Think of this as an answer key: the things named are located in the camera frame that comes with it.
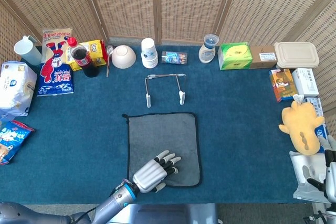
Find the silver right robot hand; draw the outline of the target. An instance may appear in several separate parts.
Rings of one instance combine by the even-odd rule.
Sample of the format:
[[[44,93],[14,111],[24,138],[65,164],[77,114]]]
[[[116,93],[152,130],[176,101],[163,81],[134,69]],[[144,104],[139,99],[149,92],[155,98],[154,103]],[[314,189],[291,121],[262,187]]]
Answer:
[[[331,135],[327,135],[327,138],[319,136],[318,139],[324,148],[326,178],[321,183],[310,176],[308,167],[303,166],[302,171],[307,182],[322,191],[325,198],[331,203],[327,211],[335,212],[335,139]]]

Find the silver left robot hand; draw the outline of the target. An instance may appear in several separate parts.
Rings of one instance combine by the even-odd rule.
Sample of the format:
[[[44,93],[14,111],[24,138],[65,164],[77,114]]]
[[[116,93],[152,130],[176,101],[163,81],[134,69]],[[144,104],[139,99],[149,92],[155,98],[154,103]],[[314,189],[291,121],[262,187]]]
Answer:
[[[169,175],[178,173],[179,170],[175,165],[181,159],[175,153],[164,150],[135,172],[132,181],[141,193],[145,194],[151,191],[157,193],[166,186],[164,180]]]

